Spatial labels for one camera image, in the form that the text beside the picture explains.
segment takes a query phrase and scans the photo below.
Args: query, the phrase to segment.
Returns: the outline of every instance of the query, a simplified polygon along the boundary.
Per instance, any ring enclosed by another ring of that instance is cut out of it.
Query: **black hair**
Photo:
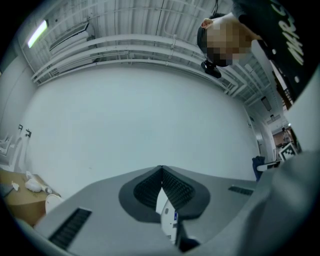
[[[209,17],[209,19],[212,20],[212,19],[215,19],[215,18],[220,18],[220,17],[222,17],[222,16],[225,16],[225,14],[224,14],[224,13],[219,13],[219,12],[217,12],[216,14],[211,15],[211,16]]]

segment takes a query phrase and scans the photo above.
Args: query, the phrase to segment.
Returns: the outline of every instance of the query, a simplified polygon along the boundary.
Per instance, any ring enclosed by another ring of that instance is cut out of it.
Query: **dark blue cloth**
[[[252,158],[252,168],[257,182],[260,180],[263,173],[263,171],[257,170],[257,167],[263,166],[265,164],[265,159],[266,158],[264,156],[259,155],[257,155],[255,158]]]

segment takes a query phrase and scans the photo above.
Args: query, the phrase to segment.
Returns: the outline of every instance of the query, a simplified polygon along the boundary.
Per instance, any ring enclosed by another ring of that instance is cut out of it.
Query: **person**
[[[197,45],[207,61],[202,67],[232,65],[250,50],[253,40],[258,40],[295,101],[319,64],[317,39],[311,31],[317,14],[306,3],[281,3],[233,0],[232,11],[223,14],[217,12],[216,1],[213,15],[203,20],[197,33]]]
[[[282,137],[285,144],[290,143],[291,139],[289,132],[284,127],[282,128]]]

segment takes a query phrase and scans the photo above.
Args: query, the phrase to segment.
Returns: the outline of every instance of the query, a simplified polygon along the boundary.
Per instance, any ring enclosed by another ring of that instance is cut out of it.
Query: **air conditioner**
[[[95,39],[95,31],[91,24],[88,22],[78,24],[77,26],[68,29],[62,36],[60,36],[53,44],[50,45],[49,52],[52,54],[50,59],[54,58],[55,56],[65,52],[66,50],[75,47],[76,45],[85,43],[87,41]],[[88,47],[81,48],[77,51],[73,51],[72,53],[66,54],[63,58],[60,58],[60,62],[70,56],[75,54],[87,51],[89,49],[96,48],[96,45],[90,45]],[[61,74],[68,70],[72,70],[74,68],[93,63],[95,59],[85,59],[77,61],[76,63],[67,63],[66,65],[60,66],[55,68],[52,72],[56,74]]]

